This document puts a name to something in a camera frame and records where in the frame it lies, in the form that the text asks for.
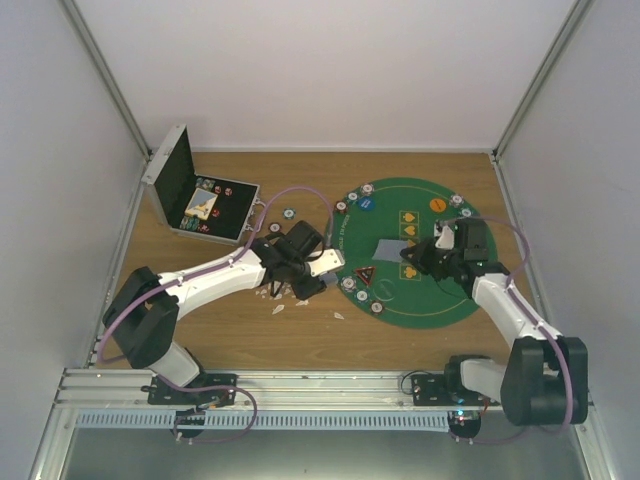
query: white poker chip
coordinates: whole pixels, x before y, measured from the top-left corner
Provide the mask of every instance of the white poker chip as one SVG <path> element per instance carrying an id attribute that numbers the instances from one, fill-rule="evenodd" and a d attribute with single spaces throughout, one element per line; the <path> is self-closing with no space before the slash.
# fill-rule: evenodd
<path id="1" fill-rule="evenodd" d="M 381 302 L 371 302 L 371 306 L 369 307 L 371 308 L 371 312 L 372 313 L 382 313 L 382 311 L 384 310 L 384 305 L 382 305 Z"/>
<path id="2" fill-rule="evenodd" d="M 342 288 L 347 292 L 353 292 L 356 289 L 356 281 L 353 277 L 344 277 L 340 283 Z"/>
<path id="3" fill-rule="evenodd" d="M 370 183 L 365 183 L 362 187 L 360 187 L 360 192 L 363 195 L 371 195 L 373 193 L 373 185 Z"/>
<path id="4" fill-rule="evenodd" d="M 462 195 L 451 195 L 451 198 L 449 198 L 449 205 L 451 205 L 454 208 L 458 208 L 460 205 L 462 205 L 464 203 L 464 197 Z"/>

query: black bracket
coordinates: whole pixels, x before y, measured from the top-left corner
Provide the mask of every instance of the black bracket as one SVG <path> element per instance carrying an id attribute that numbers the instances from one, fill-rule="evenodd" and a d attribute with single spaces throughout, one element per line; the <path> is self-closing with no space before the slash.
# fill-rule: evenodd
<path id="1" fill-rule="evenodd" d="M 449 392 L 443 373 L 411 375 L 413 405 L 416 407 L 481 407 L 484 400 L 477 392 Z"/>
<path id="2" fill-rule="evenodd" d="M 204 373 L 198 381 L 191 382 L 189 388 L 213 387 L 215 385 L 236 386 L 238 376 L 232 373 Z M 236 392 L 226 390 L 209 390 L 201 393 L 186 393 L 172 389 L 158 377 L 154 377 L 151 385 L 142 387 L 143 392 L 149 392 L 149 405 L 204 405 L 216 403 L 216 407 L 233 405 Z"/>

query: blue poker chip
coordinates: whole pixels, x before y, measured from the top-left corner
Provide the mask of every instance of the blue poker chip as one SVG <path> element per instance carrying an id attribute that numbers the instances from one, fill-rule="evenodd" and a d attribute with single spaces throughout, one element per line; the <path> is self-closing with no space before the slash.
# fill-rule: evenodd
<path id="1" fill-rule="evenodd" d="M 376 206 L 376 202 L 373 201 L 371 197 L 362 197 L 358 200 L 358 206 L 360 210 L 364 210 L 365 212 L 370 212 Z"/>
<path id="2" fill-rule="evenodd" d="M 296 216 L 296 211 L 293 208 L 285 208 L 282 211 L 282 216 L 286 220 L 293 220 L 293 218 Z"/>

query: white wall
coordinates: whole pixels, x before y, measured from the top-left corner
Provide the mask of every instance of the white wall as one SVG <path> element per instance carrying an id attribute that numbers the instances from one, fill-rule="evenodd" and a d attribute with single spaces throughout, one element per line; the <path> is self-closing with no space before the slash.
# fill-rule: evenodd
<path id="1" fill-rule="evenodd" d="M 0 7 L 0 477 L 80 366 L 141 156 L 57 2 Z"/>
<path id="2" fill-rule="evenodd" d="M 504 164 L 554 320 L 590 355 L 622 478 L 638 478 L 640 2 L 596 1 Z"/>
<path id="3" fill-rule="evenodd" d="M 482 150 L 573 0 L 78 0 L 148 143 Z"/>

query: black foam insert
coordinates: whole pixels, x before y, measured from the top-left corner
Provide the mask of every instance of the black foam insert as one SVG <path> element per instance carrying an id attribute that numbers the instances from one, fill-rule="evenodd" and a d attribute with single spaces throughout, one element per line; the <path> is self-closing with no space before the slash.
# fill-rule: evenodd
<path id="1" fill-rule="evenodd" d="M 241 182 L 234 182 L 232 180 L 222 180 L 216 177 L 206 177 L 199 175 L 199 178 L 213 180 L 213 188 L 220 187 L 220 193 L 216 203 L 213 205 L 213 209 L 217 210 L 218 216 L 210 214 L 207 220 L 193 219 L 192 222 L 197 223 L 198 226 L 206 225 L 207 232 L 200 230 L 193 230 L 188 228 L 180 228 L 180 223 L 184 218 L 184 211 L 187 208 L 191 195 L 195 190 L 191 190 L 187 200 L 181 206 L 179 211 L 180 218 L 178 224 L 172 224 L 172 227 L 180 228 L 181 230 L 194 231 L 198 233 L 204 233 L 205 235 L 211 235 L 214 237 L 223 237 L 230 240 L 237 239 L 242 233 L 242 227 L 249 214 L 249 210 L 253 205 L 253 199 L 256 195 L 258 187 L 256 185 L 249 185 Z M 226 195 L 227 188 L 231 189 L 231 195 Z"/>
<path id="2" fill-rule="evenodd" d="M 180 225 L 195 185 L 196 172 L 185 129 L 155 181 L 160 204 L 172 227 L 178 228 Z"/>

